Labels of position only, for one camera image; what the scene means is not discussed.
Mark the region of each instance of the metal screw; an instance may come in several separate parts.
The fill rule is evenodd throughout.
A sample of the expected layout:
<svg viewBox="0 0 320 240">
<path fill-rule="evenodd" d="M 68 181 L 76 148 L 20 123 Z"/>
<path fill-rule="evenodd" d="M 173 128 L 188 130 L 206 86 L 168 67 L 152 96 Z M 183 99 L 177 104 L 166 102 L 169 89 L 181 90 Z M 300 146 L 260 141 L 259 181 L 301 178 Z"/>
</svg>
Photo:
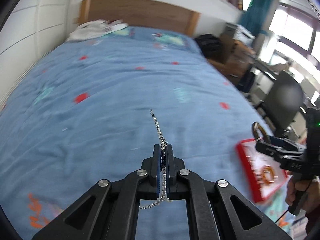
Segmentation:
<svg viewBox="0 0 320 240">
<path fill-rule="evenodd" d="M 182 176 L 187 176 L 190 174 L 190 171 L 187 170 L 187 169 L 182 169 L 179 171 L 179 173 L 182 175 Z"/>
<path fill-rule="evenodd" d="M 144 176 L 144 175 L 147 174 L 147 171 L 146 171 L 146 170 L 138 170 L 138 171 L 137 171 L 137 174 L 138 174 L 139 176 Z"/>
<path fill-rule="evenodd" d="M 100 187 L 106 187 L 106 186 L 109 185 L 109 181 L 107 181 L 106 179 L 102 179 L 102 180 L 99 181 L 98 185 Z"/>
<path fill-rule="evenodd" d="M 218 186 L 219 187 L 226 187 L 226 186 L 228 186 L 228 182 L 224 179 L 221 179 L 218 181 Z"/>
</svg>

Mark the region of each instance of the maroon sleeve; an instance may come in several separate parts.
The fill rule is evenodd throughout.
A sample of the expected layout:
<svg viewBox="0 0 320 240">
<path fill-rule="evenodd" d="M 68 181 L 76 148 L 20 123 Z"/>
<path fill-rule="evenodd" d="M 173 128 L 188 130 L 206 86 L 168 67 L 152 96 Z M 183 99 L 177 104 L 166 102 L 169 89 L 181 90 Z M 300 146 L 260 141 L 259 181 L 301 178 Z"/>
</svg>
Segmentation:
<svg viewBox="0 0 320 240">
<path fill-rule="evenodd" d="M 312 212 L 306 214 L 306 218 L 308 219 L 308 224 L 306 226 L 307 234 L 310 233 L 311 229 L 317 222 L 318 218 L 320 217 L 320 205 L 314 209 Z"/>
</svg>

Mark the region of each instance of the silver necklace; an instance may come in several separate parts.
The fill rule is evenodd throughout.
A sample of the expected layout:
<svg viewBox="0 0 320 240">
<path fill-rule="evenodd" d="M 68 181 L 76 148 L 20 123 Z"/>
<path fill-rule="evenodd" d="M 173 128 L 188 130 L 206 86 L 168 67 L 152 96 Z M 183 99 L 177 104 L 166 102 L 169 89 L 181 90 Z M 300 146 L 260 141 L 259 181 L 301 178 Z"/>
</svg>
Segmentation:
<svg viewBox="0 0 320 240">
<path fill-rule="evenodd" d="M 157 129 L 157 133 L 158 133 L 158 136 L 159 136 L 159 139 L 160 139 L 160 147 L 161 147 L 161 171 L 162 171 L 162 191 L 161 191 L 161 194 L 160 194 L 160 197 L 155 201 L 153 202 L 152 204 L 150 205 L 146 205 L 146 206 L 139 206 L 140 209 L 148 209 L 148 208 L 152 208 L 152 207 L 155 207 L 155 206 L 158 206 L 160 205 L 160 203 L 164 200 L 168 201 L 168 202 L 172 202 L 172 200 L 169 200 L 167 198 L 167 177 L 166 177 L 166 173 L 165 173 L 165 153 L 164 153 L 164 150 L 167 146 L 167 141 L 165 140 L 165 138 L 163 137 L 162 135 L 162 132 L 161 132 L 161 129 L 160 129 L 160 126 L 159 126 L 159 123 L 157 121 L 157 118 L 155 116 L 155 114 L 153 113 L 153 110 L 150 109 L 150 113 L 151 113 L 151 116 L 153 118 L 153 121 L 155 122 L 155 125 L 156 125 L 156 129 Z"/>
</svg>

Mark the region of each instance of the bed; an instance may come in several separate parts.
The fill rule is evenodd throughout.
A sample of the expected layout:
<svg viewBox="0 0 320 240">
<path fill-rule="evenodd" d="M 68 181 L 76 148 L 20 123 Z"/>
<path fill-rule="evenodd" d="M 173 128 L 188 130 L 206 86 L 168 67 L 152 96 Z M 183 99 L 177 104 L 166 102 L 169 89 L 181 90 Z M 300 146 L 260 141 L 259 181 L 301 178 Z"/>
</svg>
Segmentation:
<svg viewBox="0 0 320 240">
<path fill-rule="evenodd" d="M 98 180 L 138 169 L 159 144 L 150 108 L 186 168 L 251 199 L 235 144 L 263 120 L 189 37 L 199 14 L 151 0 L 82 2 L 80 23 L 100 18 L 129 27 L 62 44 L 0 112 L 0 205 L 17 233 L 30 240 Z M 259 208 L 276 220 L 284 195 Z M 140 211 L 137 240 L 188 238 L 184 201 Z"/>
</svg>

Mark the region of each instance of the white cloth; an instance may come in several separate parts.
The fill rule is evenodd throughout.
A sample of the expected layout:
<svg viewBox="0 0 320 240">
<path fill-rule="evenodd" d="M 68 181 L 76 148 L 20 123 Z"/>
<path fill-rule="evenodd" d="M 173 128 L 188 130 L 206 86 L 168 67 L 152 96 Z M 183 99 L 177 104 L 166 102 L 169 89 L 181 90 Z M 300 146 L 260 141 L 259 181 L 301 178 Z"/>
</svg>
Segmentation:
<svg viewBox="0 0 320 240">
<path fill-rule="evenodd" d="M 122 23 L 122 20 L 114 22 L 97 20 L 81 24 L 76 30 L 70 33 L 67 41 L 86 41 L 104 36 L 108 33 L 119 31 L 128 27 L 127 23 Z"/>
</svg>

